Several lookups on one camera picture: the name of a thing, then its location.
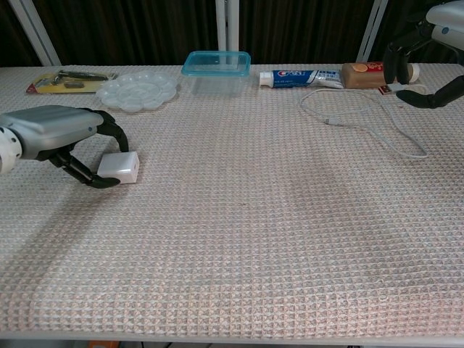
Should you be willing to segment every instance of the packaged item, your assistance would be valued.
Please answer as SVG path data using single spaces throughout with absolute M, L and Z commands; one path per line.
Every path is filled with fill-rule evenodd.
M 83 72 L 60 70 L 36 78 L 26 90 L 27 94 L 44 93 L 93 93 L 102 83 L 113 80 L 113 72 Z
M 410 81 L 415 82 L 421 71 L 419 65 L 408 64 Z M 383 62 L 345 63 L 341 66 L 341 79 L 348 89 L 378 88 L 386 85 Z
M 260 86 L 272 88 L 343 88 L 339 70 L 274 70 L 260 72 Z

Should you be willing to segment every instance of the white charger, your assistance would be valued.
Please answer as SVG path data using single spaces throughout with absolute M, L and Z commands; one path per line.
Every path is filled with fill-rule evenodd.
M 96 174 L 102 178 L 119 179 L 120 183 L 135 183 L 137 181 L 138 165 L 137 152 L 104 154 Z

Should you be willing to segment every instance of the plastic container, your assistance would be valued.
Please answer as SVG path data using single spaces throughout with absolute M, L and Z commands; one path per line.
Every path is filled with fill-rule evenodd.
M 408 64 L 409 82 L 415 82 L 421 71 L 419 65 Z M 383 62 L 344 63 L 341 66 L 341 78 L 345 88 L 378 88 L 386 85 Z
M 177 80 L 166 72 L 145 70 L 102 84 L 96 96 L 106 106 L 126 112 L 155 110 L 175 96 L 176 86 Z
M 250 62 L 246 52 L 194 51 L 181 72 L 192 94 L 238 96 L 249 78 Z

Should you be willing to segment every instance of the blue lid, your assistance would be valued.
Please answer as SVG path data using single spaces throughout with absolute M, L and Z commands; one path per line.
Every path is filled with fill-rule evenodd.
M 239 51 L 193 51 L 182 67 L 182 75 L 191 77 L 249 76 L 252 58 Z

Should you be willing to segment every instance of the metal frame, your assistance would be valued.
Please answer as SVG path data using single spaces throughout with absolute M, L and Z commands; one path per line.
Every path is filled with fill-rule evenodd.
M 239 50 L 240 0 L 227 0 L 227 50 Z
M 61 65 L 33 0 L 9 0 L 43 66 Z
M 378 28 L 384 18 L 386 5 L 389 0 L 375 0 L 370 11 L 368 24 L 366 25 L 364 36 L 362 37 L 360 50 L 357 53 L 356 62 L 367 62 L 370 51 L 377 37 Z
M 140 333 L 121 332 L 73 332 L 73 331 L 5 331 L 0 332 L 0 339 L 66 339 L 66 340 L 102 340 L 102 341 L 144 341 L 144 342 L 179 342 L 179 343 L 205 343 L 209 344 L 283 344 L 294 345 L 295 348 L 302 344 L 311 345 L 359 345 L 365 348 L 380 347 L 441 347 L 463 348 L 462 337 L 328 337 L 314 339 L 244 339 L 236 337 L 166 337 L 143 335 Z
M 216 0 L 217 47 L 219 51 L 227 51 L 227 33 L 225 1 Z

